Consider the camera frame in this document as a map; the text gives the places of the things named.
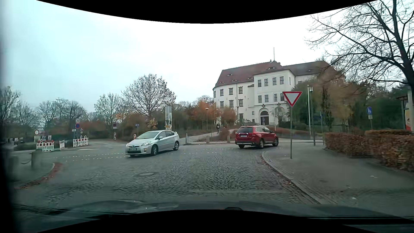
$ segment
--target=road sign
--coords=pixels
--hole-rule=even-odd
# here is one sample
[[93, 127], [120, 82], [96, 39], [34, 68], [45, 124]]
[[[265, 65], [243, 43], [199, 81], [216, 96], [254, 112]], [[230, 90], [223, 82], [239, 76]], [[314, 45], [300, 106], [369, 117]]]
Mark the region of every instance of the road sign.
[[299, 96], [302, 94], [302, 92], [282, 92], [282, 93], [291, 107], [295, 105], [296, 101], [298, 101], [299, 99]]
[[371, 108], [371, 107], [367, 107], [367, 108], [366, 108], [366, 113], [367, 113], [368, 115], [372, 115], [372, 108]]

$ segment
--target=white building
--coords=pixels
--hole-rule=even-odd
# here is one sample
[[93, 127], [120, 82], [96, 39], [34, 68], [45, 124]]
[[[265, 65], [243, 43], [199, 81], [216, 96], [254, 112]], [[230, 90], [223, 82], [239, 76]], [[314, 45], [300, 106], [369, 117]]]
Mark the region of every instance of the white building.
[[325, 61], [282, 66], [270, 61], [222, 70], [214, 91], [216, 106], [237, 111], [244, 122], [278, 124], [278, 116], [287, 121], [289, 104], [283, 91], [292, 90], [299, 82], [314, 78], [328, 67]]

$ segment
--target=car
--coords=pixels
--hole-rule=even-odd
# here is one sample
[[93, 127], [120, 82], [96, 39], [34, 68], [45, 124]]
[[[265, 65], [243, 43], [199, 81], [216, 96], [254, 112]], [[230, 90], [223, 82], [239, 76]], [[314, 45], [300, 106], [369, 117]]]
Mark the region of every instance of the car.
[[240, 148], [244, 146], [257, 146], [260, 149], [266, 144], [277, 146], [279, 137], [266, 126], [242, 126], [236, 132], [235, 144]]
[[178, 150], [180, 137], [177, 132], [171, 130], [153, 130], [145, 132], [130, 141], [126, 145], [125, 154], [131, 157], [135, 155], [156, 155], [159, 151]]

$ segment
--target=fence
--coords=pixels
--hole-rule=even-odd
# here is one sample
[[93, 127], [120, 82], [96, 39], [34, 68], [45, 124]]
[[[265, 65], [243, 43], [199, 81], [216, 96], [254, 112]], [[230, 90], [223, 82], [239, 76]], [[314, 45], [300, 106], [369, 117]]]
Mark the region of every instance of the fence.
[[73, 139], [73, 147], [86, 145], [89, 145], [89, 138], [86, 136], [84, 138]]
[[36, 143], [36, 149], [42, 149], [43, 152], [47, 151], [54, 151], [55, 150], [55, 142], [38, 142]]
[[59, 149], [62, 150], [63, 148], [65, 148], [65, 140], [59, 141]]

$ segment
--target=blue pedestrian sign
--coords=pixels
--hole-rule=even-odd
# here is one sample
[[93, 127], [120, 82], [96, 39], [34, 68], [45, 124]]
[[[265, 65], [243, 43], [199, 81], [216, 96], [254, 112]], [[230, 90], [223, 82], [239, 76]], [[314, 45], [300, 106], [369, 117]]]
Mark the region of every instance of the blue pedestrian sign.
[[367, 108], [366, 108], [366, 113], [367, 113], [368, 115], [372, 115], [372, 108], [371, 108], [371, 107], [367, 107]]

